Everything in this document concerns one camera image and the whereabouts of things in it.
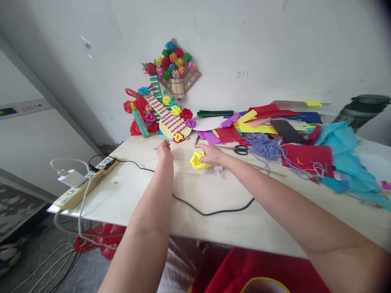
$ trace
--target scissors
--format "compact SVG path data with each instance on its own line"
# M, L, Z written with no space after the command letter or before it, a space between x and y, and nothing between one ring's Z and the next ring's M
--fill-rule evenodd
M216 146L220 149L231 149L238 155L248 155L248 147L247 146L242 146L242 145L237 145L234 147L228 147L228 146Z

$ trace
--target plastic bag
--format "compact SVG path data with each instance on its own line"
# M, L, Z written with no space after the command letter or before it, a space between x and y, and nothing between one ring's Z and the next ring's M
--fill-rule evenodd
M106 236L106 235L124 234L125 230L126 227L124 226L103 223L99 227L87 230L86 233ZM106 237L106 238L97 237L97 236L86 236L86 237L90 238L91 240L94 240L95 242L104 243L112 247L118 247L119 243L122 240L122 236L114 236L114 237ZM114 257L114 253L116 251L115 249L110 249L102 245L96 245L90 241L87 241L87 243L82 245L80 245L80 242L81 242L81 238L78 237L74 244L75 251L83 251L83 250L91 249L93 247L99 247L99 249L102 252L102 255L106 259L112 260Z

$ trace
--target white table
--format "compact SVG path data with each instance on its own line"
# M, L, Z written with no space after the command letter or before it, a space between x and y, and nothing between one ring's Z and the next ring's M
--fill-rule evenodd
M174 194L204 213L216 210L235 209L246 205L251 195L228 171L217 177L213 168L195 171L189 163L193 156L197 135L182 143L171 143L175 157ZM112 155L122 160L133 160L149 169L155 169L157 156L154 148L163 136L130 137ZM258 164L251 154L236 155L231 150L223 150L240 159ZM390 180L391 148L367 140L357 149L362 161L374 175ZM376 164L383 164L379 172ZM324 185L316 185L303 180L278 163L270 163L272 170L284 173L287 177L271 174L280 182L303 194L340 220L344 221L378 245L390 250L391 212L360 204L346 195L337 195ZM120 163L87 197L83 218L126 226L141 195L146 189L152 172L140 170L133 163ZM78 216L77 208L63 214ZM48 211L57 212L56 206ZM190 238L214 241L232 246L246 247L279 254L305 257L301 248L255 201L242 211L204 217L182 202L174 200L171 218L171 233Z

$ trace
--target green glue bottle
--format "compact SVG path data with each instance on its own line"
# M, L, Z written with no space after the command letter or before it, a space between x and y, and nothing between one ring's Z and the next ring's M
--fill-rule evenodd
M132 114L134 116L134 119L136 120L138 127L140 128L142 135L144 136L144 138L149 138L151 135L149 134L148 128L145 125L143 118L141 117L140 111L137 110L133 102L130 102L130 107L132 107Z

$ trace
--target power strip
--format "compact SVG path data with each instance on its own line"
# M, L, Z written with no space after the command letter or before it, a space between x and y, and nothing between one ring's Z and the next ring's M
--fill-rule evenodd
M59 207L61 210L74 209L83 200L83 196L89 182L88 177L91 176L91 184L88 189L88 193L90 193L91 190L94 189L95 186L98 185L99 182L101 182L102 179L106 177L106 175L110 173L118 164L119 162L117 160L114 160L111 157L106 157L96 166L96 168L99 169L98 172L90 172L90 174L87 174L85 176L86 181L84 183L82 183L78 188L71 188L67 190L62 196L56 199L53 204Z

